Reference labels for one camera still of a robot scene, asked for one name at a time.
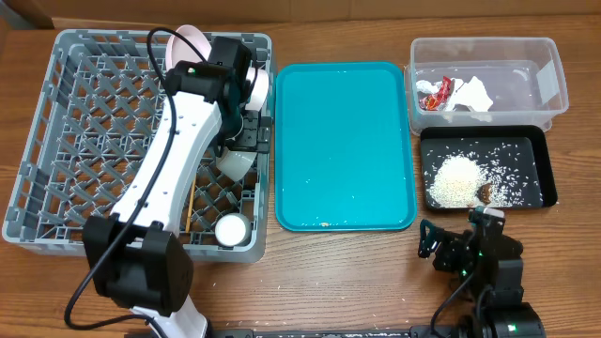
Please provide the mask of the small white plate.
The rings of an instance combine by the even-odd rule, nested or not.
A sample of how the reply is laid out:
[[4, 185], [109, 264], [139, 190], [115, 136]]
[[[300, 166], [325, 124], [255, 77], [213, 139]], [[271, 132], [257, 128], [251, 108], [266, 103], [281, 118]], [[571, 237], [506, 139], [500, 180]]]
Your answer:
[[[254, 73], [255, 68], [248, 68], [247, 80], [251, 82], [255, 78]], [[248, 111], [260, 111], [267, 100], [269, 88], [270, 76], [264, 69], [260, 69], [258, 71], [256, 81], [254, 82], [254, 88], [251, 92], [251, 96], [245, 105], [245, 109]]]

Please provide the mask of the large white plate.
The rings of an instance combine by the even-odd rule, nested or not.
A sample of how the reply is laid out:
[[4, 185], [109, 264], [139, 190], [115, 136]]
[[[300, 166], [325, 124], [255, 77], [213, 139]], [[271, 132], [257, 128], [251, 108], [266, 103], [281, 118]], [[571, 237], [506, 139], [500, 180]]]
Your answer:
[[[211, 45], [206, 36], [195, 26], [185, 24], [177, 29], [177, 32], [188, 40], [196, 50], [208, 59]], [[179, 61], [200, 62], [200, 56], [181, 38], [171, 36], [166, 45], [165, 67], [172, 69]]]

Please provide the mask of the brown food scrap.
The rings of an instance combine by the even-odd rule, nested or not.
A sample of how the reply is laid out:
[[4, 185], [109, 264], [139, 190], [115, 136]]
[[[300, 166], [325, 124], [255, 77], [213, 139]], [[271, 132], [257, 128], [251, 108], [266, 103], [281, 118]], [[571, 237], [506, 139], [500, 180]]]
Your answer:
[[492, 202], [492, 184], [486, 183], [477, 190], [478, 199], [484, 204], [489, 205]]

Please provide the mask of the white rice pile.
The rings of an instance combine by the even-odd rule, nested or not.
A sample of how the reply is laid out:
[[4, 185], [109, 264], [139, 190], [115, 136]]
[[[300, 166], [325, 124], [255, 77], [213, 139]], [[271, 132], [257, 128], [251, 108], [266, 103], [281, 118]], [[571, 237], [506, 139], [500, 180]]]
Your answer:
[[[421, 142], [426, 204], [434, 209], [539, 207], [541, 189], [525, 138], [443, 138]], [[492, 202], [477, 190], [492, 184]]]

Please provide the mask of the grey bowl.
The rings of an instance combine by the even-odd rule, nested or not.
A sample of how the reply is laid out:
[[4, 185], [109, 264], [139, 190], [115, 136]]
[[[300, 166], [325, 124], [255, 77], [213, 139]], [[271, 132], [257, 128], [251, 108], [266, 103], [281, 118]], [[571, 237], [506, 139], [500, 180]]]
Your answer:
[[216, 167], [233, 181], [239, 181], [253, 166], [256, 152], [231, 151], [226, 148], [217, 158]]

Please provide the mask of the wooden chopstick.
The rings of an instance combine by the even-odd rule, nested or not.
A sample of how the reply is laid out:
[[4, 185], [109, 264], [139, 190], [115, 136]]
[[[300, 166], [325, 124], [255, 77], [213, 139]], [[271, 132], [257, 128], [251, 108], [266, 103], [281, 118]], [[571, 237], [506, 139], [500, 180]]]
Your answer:
[[188, 199], [188, 208], [186, 214], [186, 223], [185, 223], [185, 233], [190, 233], [191, 224], [192, 224], [192, 214], [193, 214], [193, 204], [194, 204], [194, 195], [195, 195], [195, 185], [196, 185], [196, 174], [193, 175], [193, 181], [190, 188], [190, 194]]

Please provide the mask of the red snack wrapper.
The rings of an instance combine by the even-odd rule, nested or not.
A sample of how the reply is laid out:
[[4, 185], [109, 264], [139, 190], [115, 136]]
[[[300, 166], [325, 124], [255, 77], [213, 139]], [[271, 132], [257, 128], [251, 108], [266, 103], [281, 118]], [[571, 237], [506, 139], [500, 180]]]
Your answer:
[[416, 88], [424, 96], [419, 100], [419, 106], [426, 111], [437, 111], [451, 95], [453, 81], [448, 77], [443, 77], [440, 82], [430, 83], [426, 80], [419, 80]]

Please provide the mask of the white napkin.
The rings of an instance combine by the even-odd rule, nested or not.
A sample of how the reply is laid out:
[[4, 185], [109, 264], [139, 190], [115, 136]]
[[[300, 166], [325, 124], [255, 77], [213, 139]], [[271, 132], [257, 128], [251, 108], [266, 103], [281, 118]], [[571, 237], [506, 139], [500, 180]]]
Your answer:
[[[438, 111], [453, 112], [461, 108], [470, 112], [487, 112], [493, 105], [484, 83], [476, 76], [467, 82], [459, 78], [450, 79], [453, 81], [451, 95]], [[418, 92], [418, 104], [423, 96], [424, 94]]]

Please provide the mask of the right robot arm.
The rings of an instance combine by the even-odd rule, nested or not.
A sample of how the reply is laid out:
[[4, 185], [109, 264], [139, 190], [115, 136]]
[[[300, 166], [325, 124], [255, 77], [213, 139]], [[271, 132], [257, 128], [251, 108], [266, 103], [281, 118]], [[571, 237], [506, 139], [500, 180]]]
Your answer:
[[[503, 234], [505, 215], [491, 207], [469, 211], [471, 229], [454, 233], [423, 219], [418, 255], [434, 255], [437, 271], [455, 273], [459, 286], [433, 313], [420, 337], [545, 338], [539, 315], [523, 300], [522, 243]], [[453, 327], [437, 320], [454, 300], [469, 294], [472, 311]]]

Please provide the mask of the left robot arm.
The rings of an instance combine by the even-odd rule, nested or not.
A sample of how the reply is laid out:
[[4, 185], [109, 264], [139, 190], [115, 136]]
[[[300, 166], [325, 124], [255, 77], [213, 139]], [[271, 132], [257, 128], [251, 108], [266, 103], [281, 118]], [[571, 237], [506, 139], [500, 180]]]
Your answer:
[[252, 51], [235, 38], [217, 37], [207, 55], [157, 73], [165, 91], [162, 120], [138, 172], [109, 216], [84, 225], [90, 271], [64, 314], [72, 329], [73, 307], [88, 284], [144, 320], [160, 337], [207, 337], [208, 320], [189, 292], [193, 261], [178, 239], [186, 195], [205, 152], [266, 152], [249, 144], [244, 115], [258, 74]]

